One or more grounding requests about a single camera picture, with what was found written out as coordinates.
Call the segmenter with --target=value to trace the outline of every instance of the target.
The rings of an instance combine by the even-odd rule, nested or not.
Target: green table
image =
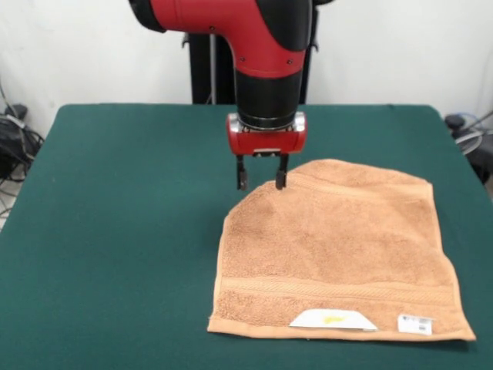
[[[307,106],[306,149],[291,168],[331,157],[431,181],[478,341],[207,333],[223,218],[244,197],[225,133],[232,109],[59,111],[0,234],[1,369],[493,368],[493,207],[426,106]],[[247,166],[254,187],[277,160]]]

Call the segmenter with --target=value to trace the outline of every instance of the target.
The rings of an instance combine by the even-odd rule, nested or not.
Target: black cable
[[[0,115],[0,179],[24,181],[44,142],[41,135],[22,121]],[[22,177],[14,177],[15,172],[22,172]]]
[[[7,208],[6,210],[3,210],[2,212],[0,212],[0,217],[2,217],[4,214],[7,214],[11,210],[12,210],[12,208]]]
[[[13,194],[13,193],[9,193],[8,191],[5,191],[5,190],[3,190],[3,189],[0,189],[0,193],[2,193],[2,194],[4,194],[4,195],[6,195],[6,196],[8,196],[8,197],[12,197],[12,198],[16,198],[16,197],[17,197],[17,195],[15,195],[15,194]]]
[[[467,126],[462,127],[459,130],[459,132],[465,131],[465,130],[469,130],[469,129],[473,128],[473,127],[476,127],[477,125],[482,124],[485,120],[487,120],[491,116],[493,116],[493,110],[491,112],[486,113],[483,117],[481,117],[480,119],[477,119],[476,121],[474,121],[470,125],[467,125]]]

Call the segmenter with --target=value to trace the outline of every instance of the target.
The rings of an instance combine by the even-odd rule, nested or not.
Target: care tag
[[[313,309],[301,312],[291,327],[331,328],[376,331],[378,328],[360,312],[346,310]]]
[[[432,318],[420,318],[409,314],[400,314],[397,318],[397,327],[400,333],[432,335]]]

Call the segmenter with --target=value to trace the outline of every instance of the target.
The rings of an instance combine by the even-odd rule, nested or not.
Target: brown towel
[[[271,182],[255,189],[226,217],[208,331],[253,338],[475,340],[442,250],[428,182],[337,160],[300,166],[288,182],[282,191]],[[290,327],[316,308],[358,311],[377,330]],[[399,332],[399,315],[432,318],[432,334]]]

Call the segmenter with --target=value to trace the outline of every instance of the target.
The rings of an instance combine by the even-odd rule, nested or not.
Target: black stand
[[[313,48],[318,50],[316,42],[318,24],[318,5],[333,0],[314,0],[310,47],[307,49],[303,69],[303,81],[300,91],[300,104],[307,100],[307,87],[310,75],[310,61]],[[210,73],[210,37],[208,35],[187,34],[183,44],[189,44],[190,72],[192,75],[193,104],[209,104],[212,102],[212,86]],[[216,104],[235,104],[233,56],[226,40],[216,37]]]

